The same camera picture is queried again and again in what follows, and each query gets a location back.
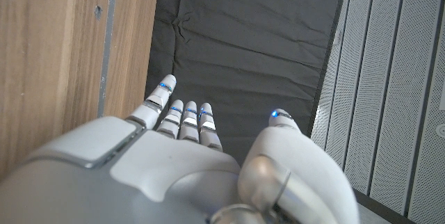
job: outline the wooden wall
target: wooden wall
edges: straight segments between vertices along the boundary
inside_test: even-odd
[[[0,179],[52,138],[143,101],[155,5],[0,0]]]

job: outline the black backdrop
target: black backdrop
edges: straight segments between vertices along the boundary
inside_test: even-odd
[[[224,151],[242,164],[273,109],[310,133],[341,0],[157,0],[146,95],[212,105]]]

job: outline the gray strip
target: gray strip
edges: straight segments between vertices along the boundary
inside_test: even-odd
[[[116,0],[108,0],[108,14],[106,16],[104,57],[102,59],[102,72],[100,76],[99,103],[97,105],[97,117],[104,116],[105,89],[108,76],[108,62],[110,61],[111,36],[113,35],[114,7]]]
[[[337,70],[339,68],[339,58],[341,54],[341,46],[343,44],[343,32],[345,31],[348,5],[349,0],[344,0],[341,6],[337,31],[332,43],[326,74],[323,80],[323,87],[318,101],[314,126],[311,133],[311,139],[323,149],[326,147],[327,128],[329,127],[332,100],[334,97],[335,83],[337,81]]]
[[[373,0],[369,17],[345,166],[351,185],[364,194],[370,188],[400,9],[401,0]]]
[[[403,0],[370,196],[405,213],[441,0]]]
[[[341,47],[338,77],[326,141],[326,152],[342,169],[344,168],[357,81],[362,64],[370,5],[371,0],[350,0],[346,15],[345,35]]]
[[[405,214],[417,223],[445,223],[445,138],[437,132],[445,122],[445,112],[439,110],[441,88],[445,82],[445,14],[444,0],[437,27],[436,43],[433,50],[431,69],[424,102],[428,102],[419,134],[417,155],[414,155],[413,169],[408,189]]]

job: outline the white perforated wall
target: white perforated wall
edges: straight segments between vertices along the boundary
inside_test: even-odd
[[[445,137],[438,126],[445,124],[445,111],[439,110],[445,78],[445,17],[432,75],[416,176],[408,218],[418,224],[445,223]]]
[[[401,0],[373,0],[364,48],[345,174],[352,186],[368,193],[387,73]]]
[[[311,139],[321,148],[325,148],[327,128],[331,114],[332,98],[334,96],[335,81],[337,79],[337,68],[343,43],[343,31],[345,28],[346,13],[348,11],[349,0],[343,0],[341,6],[337,32],[335,33],[334,44],[332,44],[329,61],[327,63],[326,75],[321,89],[320,101],[317,106],[314,126]]]
[[[371,0],[350,0],[326,152],[343,168]]]
[[[370,196],[404,214],[441,0],[403,0]]]

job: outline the white robotic hand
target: white robotic hand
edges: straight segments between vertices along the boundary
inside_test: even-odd
[[[174,77],[167,76],[144,105],[155,109],[165,106],[165,99],[157,97],[168,98],[176,84],[172,81]],[[196,103],[187,103],[181,123],[182,111],[183,103],[174,101],[157,131],[173,139],[180,131],[179,140],[223,150],[210,104],[204,103],[197,117]],[[221,209],[213,216],[212,223],[242,223],[246,222],[245,218],[262,223],[265,220],[258,216],[274,212],[289,221],[306,224],[358,223],[357,203],[346,176],[321,148],[301,133],[292,117],[282,109],[272,112],[269,127],[258,135],[249,151],[239,174],[238,194],[249,206]]]
[[[0,183],[0,223],[357,224],[345,175],[283,110],[243,167],[223,152],[208,103],[166,76],[126,120],[88,122],[34,151]]]

